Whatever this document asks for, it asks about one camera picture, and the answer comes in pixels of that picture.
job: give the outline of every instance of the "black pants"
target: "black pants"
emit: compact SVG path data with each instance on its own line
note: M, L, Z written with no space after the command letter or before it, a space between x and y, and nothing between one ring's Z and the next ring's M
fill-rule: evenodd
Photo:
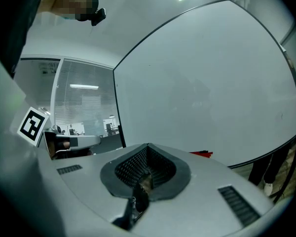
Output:
M272 184L275 181L275 177L278 171L280 170L283 162L285 161L290 148L291 148L290 144L285 145L282 148L280 148L278 151L274 152L273 157L272 155L268 155L259 160L256 160L253 163L253 168L249 176L249 181L255 185L258 185L262 179L263 174L265 173L264 181L266 183Z

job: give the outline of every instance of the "whiteboard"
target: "whiteboard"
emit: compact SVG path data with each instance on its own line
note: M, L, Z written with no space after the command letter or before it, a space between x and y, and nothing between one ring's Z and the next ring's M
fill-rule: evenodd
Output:
M280 46L228 0L153 32L114 80L126 146L208 150L232 166L296 136L296 86Z

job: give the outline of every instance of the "shoe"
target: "shoe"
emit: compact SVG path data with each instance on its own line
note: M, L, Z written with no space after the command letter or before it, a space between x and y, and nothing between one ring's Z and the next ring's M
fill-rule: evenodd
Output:
M269 197L272 194L272 190L273 190L273 184L265 183L264 194L266 194Z

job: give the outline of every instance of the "ceiling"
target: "ceiling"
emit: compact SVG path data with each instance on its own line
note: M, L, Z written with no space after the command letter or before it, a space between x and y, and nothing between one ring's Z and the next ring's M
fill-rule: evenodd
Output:
M77 49L79 44L83 44L95 48L94 52L105 50L115 57L112 62L115 66L141 39L167 20L188 9L213 1L216 0L100 0L99 8L106 9L107 18L96 27L92 27L89 21L66 20L50 13L41 13L37 15L28 33L29 44L25 50L35 53L31 51L35 49L35 45L39 45L38 40L50 40L51 46L56 44L56 41L66 40L66 43L72 43ZM233 1L249 11L257 10L252 6L252 0ZM47 54L48 50L45 52L39 49L37 52ZM79 58L78 52L69 56L74 57L75 54Z

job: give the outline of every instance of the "red object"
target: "red object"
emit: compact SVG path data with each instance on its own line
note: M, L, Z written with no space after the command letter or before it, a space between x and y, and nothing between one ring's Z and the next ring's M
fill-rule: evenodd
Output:
M198 151L198 152L190 152L191 154L197 155L197 156L203 156L206 158L210 158L213 152L208 151Z

